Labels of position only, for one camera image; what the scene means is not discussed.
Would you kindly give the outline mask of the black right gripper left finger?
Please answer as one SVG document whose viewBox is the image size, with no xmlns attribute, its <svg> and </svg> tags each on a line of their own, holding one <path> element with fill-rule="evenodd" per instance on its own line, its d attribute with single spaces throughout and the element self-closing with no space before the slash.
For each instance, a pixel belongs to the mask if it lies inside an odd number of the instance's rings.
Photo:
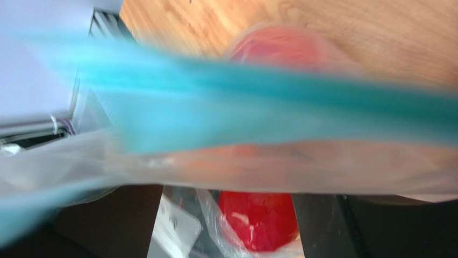
<svg viewBox="0 0 458 258">
<path fill-rule="evenodd" d="M 116 189 L 94 202 L 65 207 L 1 248 L 1 257 L 146 257 L 161 185 Z"/>
</svg>

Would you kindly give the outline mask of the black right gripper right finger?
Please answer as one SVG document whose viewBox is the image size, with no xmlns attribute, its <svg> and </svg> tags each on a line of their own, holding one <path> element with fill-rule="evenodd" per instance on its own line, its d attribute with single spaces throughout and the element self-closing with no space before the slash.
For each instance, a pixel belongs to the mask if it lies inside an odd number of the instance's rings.
<svg viewBox="0 0 458 258">
<path fill-rule="evenodd" d="M 457 201 L 294 194 L 306 257 L 457 257 Z"/>
</svg>

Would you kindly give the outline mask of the clear zip top bag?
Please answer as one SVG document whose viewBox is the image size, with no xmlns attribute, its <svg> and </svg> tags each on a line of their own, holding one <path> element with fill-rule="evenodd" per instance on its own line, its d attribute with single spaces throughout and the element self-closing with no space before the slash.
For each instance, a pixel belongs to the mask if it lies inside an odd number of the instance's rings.
<svg viewBox="0 0 458 258">
<path fill-rule="evenodd" d="M 1 248 L 132 185 L 163 186 L 146 257 L 306 257 L 300 232 L 230 244 L 221 191 L 457 201 L 457 92 L 366 80 L 306 32 L 318 71 L 1 29 Z"/>
</svg>

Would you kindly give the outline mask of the red fake apple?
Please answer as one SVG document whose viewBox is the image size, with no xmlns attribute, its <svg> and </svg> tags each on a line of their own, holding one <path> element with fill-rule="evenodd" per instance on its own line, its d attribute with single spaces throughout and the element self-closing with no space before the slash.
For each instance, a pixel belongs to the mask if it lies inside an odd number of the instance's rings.
<svg viewBox="0 0 458 258">
<path fill-rule="evenodd" d="M 226 54 L 231 61 L 260 63 L 318 71 L 323 49 L 318 38 L 304 28 L 268 25 L 249 31 Z M 272 252 L 299 235 L 289 193 L 221 191 L 218 206 L 220 228 L 232 245 L 249 251 Z"/>
</svg>

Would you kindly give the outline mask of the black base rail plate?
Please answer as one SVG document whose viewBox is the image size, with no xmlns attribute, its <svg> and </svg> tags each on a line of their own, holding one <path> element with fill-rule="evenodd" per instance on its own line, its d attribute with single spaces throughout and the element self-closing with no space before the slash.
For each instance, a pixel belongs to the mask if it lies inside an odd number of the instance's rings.
<svg viewBox="0 0 458 258">
<path fill-rule="evenodd" d="M 88 37 L 95 39 L 134 41 L 119 14 L 94 9 Z"/>
</svg>

